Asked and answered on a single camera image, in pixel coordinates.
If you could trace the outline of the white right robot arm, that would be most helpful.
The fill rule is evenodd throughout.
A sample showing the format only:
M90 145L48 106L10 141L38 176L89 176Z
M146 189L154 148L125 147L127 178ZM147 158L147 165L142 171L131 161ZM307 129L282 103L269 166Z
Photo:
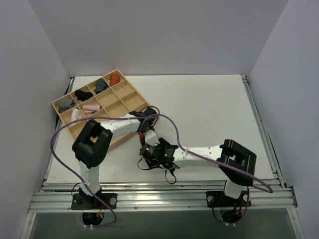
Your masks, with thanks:
M149 167L161 167L173 174L185 167L216 167L227 177L221 199L226 205L234 205L245 187L253 185L253 179L239 170L254 175L257 155L234 140L210 147L186 147L172 145L163 138L151 145L145 143L140 156Z

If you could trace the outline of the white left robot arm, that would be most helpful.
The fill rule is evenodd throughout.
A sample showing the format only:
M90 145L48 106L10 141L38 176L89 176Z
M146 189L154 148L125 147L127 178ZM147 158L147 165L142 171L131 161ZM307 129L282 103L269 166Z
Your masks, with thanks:
M80 195L83 204L89 209L100 205L101 192L99 182L99 165L103 162L113 139L128 133L138 132L142 134L141 145L148 143L152 146L159 145L159 139L155 134L155 118L144 119L156 114L150 106L141 112L132 111L124 117L110 121L97 122L90 119L84 125L82 131L75 139L72 150L79 162L80 174L84 180L80 186Z

